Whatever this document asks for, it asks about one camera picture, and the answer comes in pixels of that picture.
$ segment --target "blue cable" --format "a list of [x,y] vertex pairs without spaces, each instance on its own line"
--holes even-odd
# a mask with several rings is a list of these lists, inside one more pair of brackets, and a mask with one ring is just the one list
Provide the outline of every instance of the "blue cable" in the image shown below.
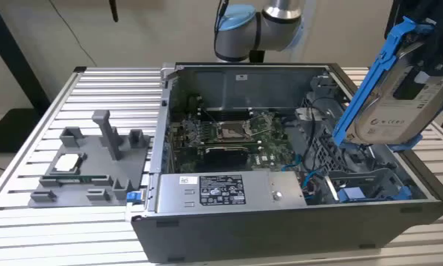
[[302,184],[302,188],[307,186],[308,179],[310,179],[310,177],[316,173],[316,171],[317,171],[317,170],[314,170],[314,171],[311,171],[311,172],[306,175],[306,177],[304,177],[304,181],[303,181],[303,184]]
[[292,165],[284,165],[282,168],[280,168],[280,171],[284,172],[287,170],[287,167],[294,167],[294,166],[298,166],[302,162],[302,159],[300,159],[300,154],[295,154],[295,163]]

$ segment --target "slotted aluminum table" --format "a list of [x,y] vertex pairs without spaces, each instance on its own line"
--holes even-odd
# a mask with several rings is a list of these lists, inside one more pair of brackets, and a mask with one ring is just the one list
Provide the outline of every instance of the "slotted aluminum table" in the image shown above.
[[[344,72],[359,85],[367,69],[344,68]],[[26,206],[61,145],[62,128],[79,126],[83,135],[98,135],[91,113],[108,109],[110,124],[120,134],[138,128],[152,135],[159,93],[158,68],[87,68],[73,73],[0,178],[0,265],[152,265],[124,222],[124,207]],[[423,136],[413,150],[443,183],[443,129],[432,123]],[[433,224],[408,229],[383,249],[194,265],[282,264],[443,265],[443,217]]]

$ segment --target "blue latch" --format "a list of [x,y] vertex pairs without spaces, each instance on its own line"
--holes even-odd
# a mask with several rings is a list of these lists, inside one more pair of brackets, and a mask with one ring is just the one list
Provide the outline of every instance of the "blue latch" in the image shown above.
[[126,194],[126,202],[140,203],[142,202],[142,193],[140,191],[131,191]]

